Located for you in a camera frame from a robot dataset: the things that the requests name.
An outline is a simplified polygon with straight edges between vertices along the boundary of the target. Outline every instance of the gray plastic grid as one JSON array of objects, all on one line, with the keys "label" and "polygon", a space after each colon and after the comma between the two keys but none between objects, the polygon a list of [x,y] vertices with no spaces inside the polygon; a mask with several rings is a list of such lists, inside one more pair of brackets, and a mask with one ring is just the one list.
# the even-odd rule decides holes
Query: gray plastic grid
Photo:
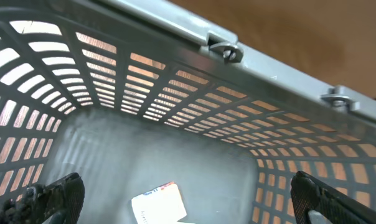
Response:
[{"label": "gray plastic grid", "polygon": [[[0,203],[20,194],[21,169],[25,183],[37,181],[47,162],[41,152],[48,153],[56,137],[55,121],[75,108],[102,105],[251,152],[259,170],[255,223],[295,222],[288,185],[297,170],[376,210],[374,125],[239,70],[227,77],[236,68],[210,63],[195,48],[167,42],[156,32],[144,32],[139,23],[105,16],[104,8],[85,3],[87,14],[78,11],[74,19],[87,26],[54,16],[59,12],[40,4],[24,7],[54,14],[0,8]],[[90,16],[99,24],[116,20],[125,33],[89,23]],[[168,44],[171,49],[159,51]],[[223,68],[226,72],[214,73]],[[18,149],[21,158],[12,161]]]}]

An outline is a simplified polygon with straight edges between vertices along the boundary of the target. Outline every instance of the brown surface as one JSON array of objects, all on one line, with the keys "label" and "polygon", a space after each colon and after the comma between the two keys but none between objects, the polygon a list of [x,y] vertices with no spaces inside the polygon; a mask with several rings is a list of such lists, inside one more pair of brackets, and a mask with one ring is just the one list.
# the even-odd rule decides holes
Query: brown surface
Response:
[{"label": "brown surface", "polygon": [[254,49],[376,97],[376,0],[171,0]]}]

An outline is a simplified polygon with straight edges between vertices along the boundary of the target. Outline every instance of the gray plastic basket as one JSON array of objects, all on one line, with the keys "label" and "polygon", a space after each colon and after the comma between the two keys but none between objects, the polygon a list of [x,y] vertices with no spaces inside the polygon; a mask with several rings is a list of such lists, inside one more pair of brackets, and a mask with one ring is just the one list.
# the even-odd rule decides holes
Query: gray plastic basket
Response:
[{"label": "gray plastic basket", "polygon": [[376,210],[376,101],[166,1],[0,1],[0,206],[78,172],[80,223],[169,181],[182,222],[295,223],[298,170]]}]

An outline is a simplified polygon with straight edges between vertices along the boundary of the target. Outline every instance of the paper card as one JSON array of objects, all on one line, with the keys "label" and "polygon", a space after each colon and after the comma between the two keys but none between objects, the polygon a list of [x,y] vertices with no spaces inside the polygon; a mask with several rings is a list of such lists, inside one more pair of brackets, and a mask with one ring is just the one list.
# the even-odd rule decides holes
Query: paper card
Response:
[{"label": "paper card", "polygon": [[177,184],[170,182],[131,200],[138,224],[175,224],[187,216]]}]

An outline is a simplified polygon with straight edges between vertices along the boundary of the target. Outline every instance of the gray basket floor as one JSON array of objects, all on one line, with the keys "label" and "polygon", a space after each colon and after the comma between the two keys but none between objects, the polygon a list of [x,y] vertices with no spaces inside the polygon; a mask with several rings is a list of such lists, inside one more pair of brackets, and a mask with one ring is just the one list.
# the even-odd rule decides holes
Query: gray basket floor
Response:
[{"label": "gray basket floor", "polygon": [[208,137],[91,110],[62,124],[40,182],[78,172],[86,187],[79,223],[136,223],[131,199],[170,181],[179,186],[182,222],[248,223],[257,171],[243,149]]}]

